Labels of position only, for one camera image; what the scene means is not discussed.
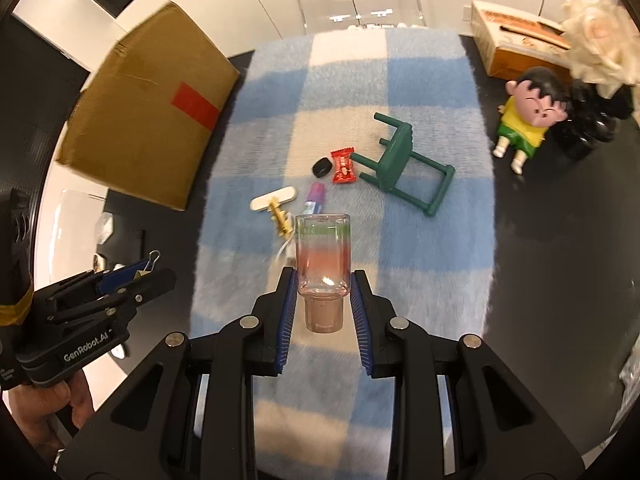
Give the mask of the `person's left hand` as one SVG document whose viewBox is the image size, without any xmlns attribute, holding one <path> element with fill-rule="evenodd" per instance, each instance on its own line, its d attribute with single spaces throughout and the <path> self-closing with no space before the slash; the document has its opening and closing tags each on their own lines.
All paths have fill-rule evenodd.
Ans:
<svg viewBox="0 0 640 480">
<path fill-rule="evenodd" d="M 92 395 L 83 370 L 50 388 L 17 386 L 9 392 L 9 406 L 21 432 L 49 465 L 54 463 L 63 443 L 50 427 L 48 418 L 69 406 L 72 422 L 80 429 L 94 414 Z"/>
</svg>

